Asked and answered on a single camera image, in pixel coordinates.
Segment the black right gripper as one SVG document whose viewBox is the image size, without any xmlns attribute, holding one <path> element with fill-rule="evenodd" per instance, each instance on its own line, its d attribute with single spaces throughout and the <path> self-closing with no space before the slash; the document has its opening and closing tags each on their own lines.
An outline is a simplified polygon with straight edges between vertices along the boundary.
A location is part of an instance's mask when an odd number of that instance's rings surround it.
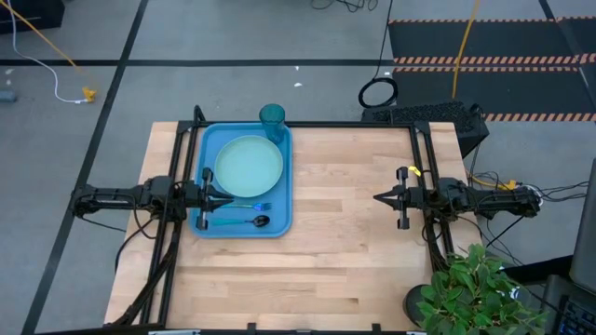
<svg viewBox="0 0 596 335">
<path fill-rule="evenodd" d="M 398 219 L 398 228 L 408 230 L 410 228 L 410 219 L 407 214 L 408 208 L 421 209 L 424 205 L 425 187 L 408 187 L 406 182 L 409 178 L 408 167 L 400 167 L 397 170 L 397 176 L 400 183 L 394 186 L 390 191 L 376 194 L 373 198 L 379 202 L 390 206 L 394 211 L 400 211 Z"/>
</svg>

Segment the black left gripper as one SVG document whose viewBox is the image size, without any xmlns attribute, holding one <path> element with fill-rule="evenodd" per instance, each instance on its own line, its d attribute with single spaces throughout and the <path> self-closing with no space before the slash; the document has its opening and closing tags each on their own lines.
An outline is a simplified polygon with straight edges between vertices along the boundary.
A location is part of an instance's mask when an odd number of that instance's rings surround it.
<svg viewBox="0 0 596 335">
<path fill-rule="evenodd" d="M 199 208 L 200 214 L 196 219 L 196 227 L 199 230 L 206 230 L 208 227 L 207 212 L 213 212 L 234 202 L 232 195 L 220 192 L 211 185 L 212 179 L 213 172 L 209 167 L 204 167 L 201 173 L 201 185 L 194 181 L 184 181 L 181 184 L 179 188 L 179 221 L 187 219 L 187 209 Z"/>
</svg>

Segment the iridescent fork with blue handle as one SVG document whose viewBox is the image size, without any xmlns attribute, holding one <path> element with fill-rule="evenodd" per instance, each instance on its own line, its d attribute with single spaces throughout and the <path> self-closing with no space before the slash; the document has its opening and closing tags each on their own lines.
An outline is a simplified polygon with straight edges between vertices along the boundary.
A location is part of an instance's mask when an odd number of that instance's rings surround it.
<svg viewBox="0 0 596 335">
<path fill-rule="evenodd" d="M 243 208 L 253 209 L 255 211 L 267 211 L 272 208 L 271 203 L 253 203 L 253 204 L 242 204 L 242 203 L 230 203 L 223 205 L 222 208 Z"/>
</svg>

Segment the pale green round plate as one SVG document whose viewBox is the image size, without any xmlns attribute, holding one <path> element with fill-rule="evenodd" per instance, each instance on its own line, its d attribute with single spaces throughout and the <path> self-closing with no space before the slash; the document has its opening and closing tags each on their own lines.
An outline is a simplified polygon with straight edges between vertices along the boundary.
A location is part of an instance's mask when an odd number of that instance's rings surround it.
<svg viewBox="0 0 596 335">
<path fill-rule="evenodd" d="M 283 172 L 283 156 L 270 140 L 245 135 L 229 141 L 214 163 L 216 181 L 235 197 L 251 198 L 272 189 Z"/>
</svg>

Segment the dark spoon with blue handle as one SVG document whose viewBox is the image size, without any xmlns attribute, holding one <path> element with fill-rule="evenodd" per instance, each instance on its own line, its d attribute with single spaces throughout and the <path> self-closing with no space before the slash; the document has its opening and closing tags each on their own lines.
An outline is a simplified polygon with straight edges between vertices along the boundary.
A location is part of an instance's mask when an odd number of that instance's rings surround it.
<svg viewBox="0 0 596 335">
<path fill-rule="evenodd" d="M 257 228 L 265 227 L 270 222 L 270 218 L 266 215 L 259 215 L 252 220 L 240 219 L 214 219 L 212 224 L 217 225 L 237 225 L 237 224 L 251 224 Z"/>
</svg>

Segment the teal translucent cup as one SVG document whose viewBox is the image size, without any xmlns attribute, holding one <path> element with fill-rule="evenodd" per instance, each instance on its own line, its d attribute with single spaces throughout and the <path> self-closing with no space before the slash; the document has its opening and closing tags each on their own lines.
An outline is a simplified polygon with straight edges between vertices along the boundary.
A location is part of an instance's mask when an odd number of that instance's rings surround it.
<svg viewBox="0 0 596 335">
<path fill-rule="evenodd" d="M 264 128 L 266 137 L 275 144 L 283 141 L 285 110 L 282 106 L 266 104 L 259 112 L 259 118 Z"/>
</svg>

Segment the blue plastic tray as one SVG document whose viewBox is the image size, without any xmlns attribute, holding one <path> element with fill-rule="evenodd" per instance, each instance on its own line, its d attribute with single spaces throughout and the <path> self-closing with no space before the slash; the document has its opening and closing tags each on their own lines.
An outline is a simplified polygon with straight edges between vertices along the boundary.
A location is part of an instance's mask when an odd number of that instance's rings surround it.
<svg viewBox="0 0 596 335">
<path fill-rule="evenodd" d="M 231 140 L 245 136 L 257 135 L 268 139 L 261 123 L 218 123 L 207 127 L 201 136 L 196 167 L 196 183 L 201 183 L 203 168 L 210 168 L 214 174 L 211 182 L 215 188 L 223 193 L 214 173 L 214 163 L 217 154 Z M 243 208 L 218 208 L 207 213 L 208 227 L 199 230 L 196 219 L 200 210 L 192 209 L 189 213 L 188 224 L 191 231 L 203 238 L 276 238 L 286 234 L 292 223 L 292 134 L 288 127 L 284 127 L 283 141 L 276 144 L 283 156 L 283 172 L 278 183 L 265 194 L 256 197 L 235 197 L 233 203 L 253 204 L 271 203 L 272 208 L 267 211 L 255 211 Z M 252 220 L 256 216 L 266 215 L 270 222 L 265 227 L 257 228 L 251 224 L 213 225 L 214 219 Z"/>
</svg>

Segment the black computer tower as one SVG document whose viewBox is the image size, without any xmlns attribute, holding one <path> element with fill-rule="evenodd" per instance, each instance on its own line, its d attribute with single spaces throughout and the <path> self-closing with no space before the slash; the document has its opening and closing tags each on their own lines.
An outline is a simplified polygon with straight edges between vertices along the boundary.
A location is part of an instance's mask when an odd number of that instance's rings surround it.
<svg viewBox="0 0 596 335">
<path fill-rule="evenodd" d="M 470 154 L 490 134 L 482 117 L 483 110 L 477 103 L 460 100 L 398 107 L 395 105 L 365 109 L 362 122 L 396 125 L 416 121 L 452 123 L 463 157 Z"/>
</svg>

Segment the black plant pot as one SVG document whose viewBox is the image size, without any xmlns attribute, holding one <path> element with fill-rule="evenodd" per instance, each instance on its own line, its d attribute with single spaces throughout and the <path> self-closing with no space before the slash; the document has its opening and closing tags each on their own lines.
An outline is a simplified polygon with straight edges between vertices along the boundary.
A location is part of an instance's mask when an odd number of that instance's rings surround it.
<svg viewBox="0 0 596 335">
<path fill-rule="evenodd" d="M 419 323 L 425 319 L 425 316 L 422 314 L 419 307 L 417 306 L 417 303 L 422 302 L 424 300 L 424 297 L 422 295 L 422 288 L 425 286 L 426 284 L 420 284 L 411 288 L 406 293 L 402 301 L 402 309 L 404 314 L 416 326 L 418 326 Z"/>
</svg>

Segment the green leafy plant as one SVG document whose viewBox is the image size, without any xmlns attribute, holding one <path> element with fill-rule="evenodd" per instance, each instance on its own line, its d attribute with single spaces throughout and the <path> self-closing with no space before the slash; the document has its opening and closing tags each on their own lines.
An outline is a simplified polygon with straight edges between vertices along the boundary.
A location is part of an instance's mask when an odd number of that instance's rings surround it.
<svg viewBox="0 0 596 335">
<path fill-rule="evenodd" d="M 421 287 L 417 325 L 427 335 L 546 335 L 548 314 L 512 296 L 520 286 L 501 259 L 472 244 L 464 255 L 450 255 L 447 268 Z"/>
</svg>

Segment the grey panel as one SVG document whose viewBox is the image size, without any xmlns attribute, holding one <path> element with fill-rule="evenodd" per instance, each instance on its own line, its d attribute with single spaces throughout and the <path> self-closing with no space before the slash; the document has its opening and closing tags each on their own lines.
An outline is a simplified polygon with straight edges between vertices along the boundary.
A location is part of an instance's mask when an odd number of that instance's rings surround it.
<svg viewBox="0 0 596 335">
<path fill-rule="evenodd" d="M 580 287 L 596 294 L 596 158 L 589 174 L 570 277 Z"/>
</svg>

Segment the black mat with hazard stripes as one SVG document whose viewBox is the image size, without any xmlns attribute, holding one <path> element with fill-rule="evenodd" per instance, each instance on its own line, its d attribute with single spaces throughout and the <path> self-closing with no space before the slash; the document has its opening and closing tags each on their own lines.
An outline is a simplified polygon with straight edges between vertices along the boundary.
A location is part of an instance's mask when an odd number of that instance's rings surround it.
<svg viewBox="0 0 596 335">
<path fill-rule="evenodd" d="M 400 105 L 455 99 L 489 121 L 596 122 L 596 16 L 388 28 Z"/>
</svg>

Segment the black keyboard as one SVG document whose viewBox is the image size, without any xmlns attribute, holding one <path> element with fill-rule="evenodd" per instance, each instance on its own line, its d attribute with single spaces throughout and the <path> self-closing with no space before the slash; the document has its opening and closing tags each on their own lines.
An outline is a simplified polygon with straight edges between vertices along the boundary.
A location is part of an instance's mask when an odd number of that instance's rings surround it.
<svg viewBox="0 0 596 335">
<path fill-rule="evenodd" d="M 554 330 L 556 335 L 596 335 L 596 304 L 567 298 Z"/>
</svg>

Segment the black box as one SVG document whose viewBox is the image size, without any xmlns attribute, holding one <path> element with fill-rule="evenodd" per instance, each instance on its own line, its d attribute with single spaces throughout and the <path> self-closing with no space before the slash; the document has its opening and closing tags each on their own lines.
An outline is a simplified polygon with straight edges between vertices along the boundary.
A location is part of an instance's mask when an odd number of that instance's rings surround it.
<svg viewBox="0 0 596 335">
<path fill-rule="evenodd" d="M 4 0 L 37 30 L 60 28 L 65 11 L 62 0 Z M 11 34 L 11 12 L 0 4 L 0 34 Z"/>
</svg>

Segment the black metal table frame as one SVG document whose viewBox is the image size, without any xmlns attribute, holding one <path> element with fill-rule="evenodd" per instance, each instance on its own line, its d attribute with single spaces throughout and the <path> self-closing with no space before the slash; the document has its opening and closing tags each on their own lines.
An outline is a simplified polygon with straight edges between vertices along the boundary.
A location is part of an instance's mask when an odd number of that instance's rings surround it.
<svg viewBox="0 0 596 335">
<path fill-rule="evenodd" d="M 204 239 L 183 227 L 165 326 L 210 330 L 406 330 L 401 302 L 431 274 L 423 215 L 374 200 L 417 162 L 413 128 L 306 123 L 293 136 L 291 229 Z"/>
</svg>

